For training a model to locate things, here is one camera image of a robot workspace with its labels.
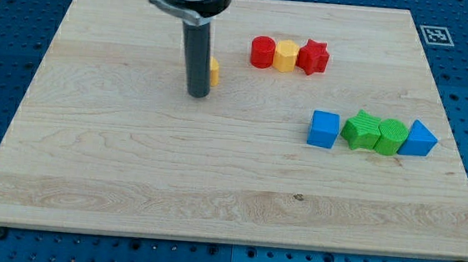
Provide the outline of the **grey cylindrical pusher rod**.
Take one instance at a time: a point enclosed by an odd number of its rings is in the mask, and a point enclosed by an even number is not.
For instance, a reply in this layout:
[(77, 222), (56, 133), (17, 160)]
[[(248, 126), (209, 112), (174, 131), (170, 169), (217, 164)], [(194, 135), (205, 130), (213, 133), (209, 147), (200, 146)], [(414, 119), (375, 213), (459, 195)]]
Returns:
[(183, 32), (188, 94), (204, 98), (210, 91), (210, 26), (183, 23)]

